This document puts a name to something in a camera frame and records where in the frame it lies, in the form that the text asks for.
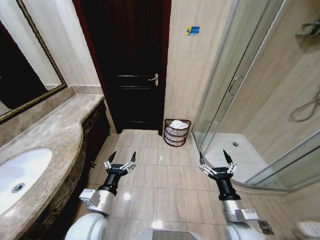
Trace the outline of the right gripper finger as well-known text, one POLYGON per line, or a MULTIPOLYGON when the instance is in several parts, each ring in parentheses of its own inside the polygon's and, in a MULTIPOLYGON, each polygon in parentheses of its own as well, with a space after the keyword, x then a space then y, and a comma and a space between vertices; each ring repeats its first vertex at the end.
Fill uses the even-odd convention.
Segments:
POLYGON ((205 160, 203 157, 203 154, 201 152, 199 152, 199 163, 200 163, 200 169, 208 176, 215 176, 218 173, 216 171, 214 171, 212 168, 209 168, 206 164, 205 164, 205 160))
POLYGON ((228 163, 226 172, 228 174, 233 174, 236 167, 237 167, 237 164, 233 162, 231 156, 225 150, 223 150, 223 154, 224 154, 226 162, 228 163))

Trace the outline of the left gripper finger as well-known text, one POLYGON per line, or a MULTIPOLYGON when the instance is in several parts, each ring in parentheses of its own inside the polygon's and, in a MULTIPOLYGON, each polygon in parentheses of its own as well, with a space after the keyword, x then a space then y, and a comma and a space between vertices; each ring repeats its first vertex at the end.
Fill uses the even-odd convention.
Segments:
POLYGON ((125 163, 123 166, 120 167, 120 170, 124 173, 131 172, 136 167, 136 152, 133 153, 129 162, 125 163))
POLYGON ((111 163, 112 163, 115 155, 116 155, 116 151, 114 151, 114 152, 108 157, 108 159, 103 162, 104 167, 105 167, 106 170, 112 168, 111 163))

